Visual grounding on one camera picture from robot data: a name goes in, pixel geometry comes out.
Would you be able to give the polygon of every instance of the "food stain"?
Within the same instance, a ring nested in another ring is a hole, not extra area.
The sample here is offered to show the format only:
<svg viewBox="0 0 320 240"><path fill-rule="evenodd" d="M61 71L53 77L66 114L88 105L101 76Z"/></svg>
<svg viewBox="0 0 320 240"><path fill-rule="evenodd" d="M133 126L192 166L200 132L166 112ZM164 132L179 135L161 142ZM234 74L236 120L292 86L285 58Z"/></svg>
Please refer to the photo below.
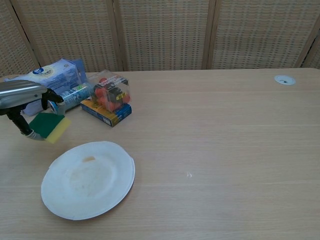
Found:
<svg viewBox="0 0 320 240"><path fill-rule="evenodd" d="M93 160L96 160L94 156L88 156L85 159L83 159L82 162L85 163L85 162L90 162L90 161L93 161Z"/></svg>

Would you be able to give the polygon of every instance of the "label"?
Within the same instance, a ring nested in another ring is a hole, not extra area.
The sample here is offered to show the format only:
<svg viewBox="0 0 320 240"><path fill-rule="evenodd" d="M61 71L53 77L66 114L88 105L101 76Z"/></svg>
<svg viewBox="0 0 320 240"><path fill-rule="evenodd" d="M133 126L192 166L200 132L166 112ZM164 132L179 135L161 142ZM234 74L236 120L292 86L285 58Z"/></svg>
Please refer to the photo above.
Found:
<svg viewBox="0 0 320 240"><path fill-rule="evenodd" d="M110 125L110 126L111 126L111 122L110 122L110 120L109 120L109 119L103 118L103 121L104 121L106 124L108 124L108 125Z"/></svg>
<svg viewBox="0 0 320 240"><path fill-rule="evenodd" d="M32 73L36 76L47 76L49 77L50 75L52 75L54 73L54 69L50 66L44 66L44 67L40 67L36 70L33 70Z"/></svg>
<svg viewBox="0 0 320 240"><path fill-rule="evenodd" d="M116 96L115 99L120 100L120 99L123 99L125 96L126 96L126 93L123 92L123 93L119 94L118 96Z"/></svg>

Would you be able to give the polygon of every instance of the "white paper plate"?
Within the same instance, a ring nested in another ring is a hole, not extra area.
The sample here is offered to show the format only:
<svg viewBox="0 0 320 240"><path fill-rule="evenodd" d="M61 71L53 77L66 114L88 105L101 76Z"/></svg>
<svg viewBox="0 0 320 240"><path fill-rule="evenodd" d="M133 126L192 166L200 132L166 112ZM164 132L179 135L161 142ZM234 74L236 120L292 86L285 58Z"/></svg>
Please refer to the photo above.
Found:
<svg viewBox="0 0 320 240"><path fill-rule="evenodd" d="M65 219L96 217L129 192L135 163L119 145L90 142L70 149L49 167L41 184L44 205Z"/></svg>

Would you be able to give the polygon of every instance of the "sponge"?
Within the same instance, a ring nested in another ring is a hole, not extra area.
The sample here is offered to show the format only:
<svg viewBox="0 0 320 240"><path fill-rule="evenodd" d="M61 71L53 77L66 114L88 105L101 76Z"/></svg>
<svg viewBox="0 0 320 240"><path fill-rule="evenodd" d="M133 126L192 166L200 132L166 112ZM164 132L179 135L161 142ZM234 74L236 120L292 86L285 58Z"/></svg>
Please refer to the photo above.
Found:
<svg viewBox="0 0 320 240"><path fill-rule="evenodd" d="M46 141L54 144L70 124L71 121L63 115L40 112L29 126Z"/></svg>

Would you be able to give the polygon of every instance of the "cardboard box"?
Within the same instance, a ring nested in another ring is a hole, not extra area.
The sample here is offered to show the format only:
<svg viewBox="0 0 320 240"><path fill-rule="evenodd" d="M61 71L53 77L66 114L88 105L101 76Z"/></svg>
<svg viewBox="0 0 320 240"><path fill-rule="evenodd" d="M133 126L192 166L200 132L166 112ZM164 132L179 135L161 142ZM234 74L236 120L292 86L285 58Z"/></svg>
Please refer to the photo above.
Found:
<svg viewBox="0 0 320 240"><path fill-rule="evenodd" d="M80 104L83 110L104 121L111 127L117 125L132 112L131 106L129 104L125 104L121 109L116 110L115 112L109 112L102 106L95 104L89 98L83 100Z"/></svg>

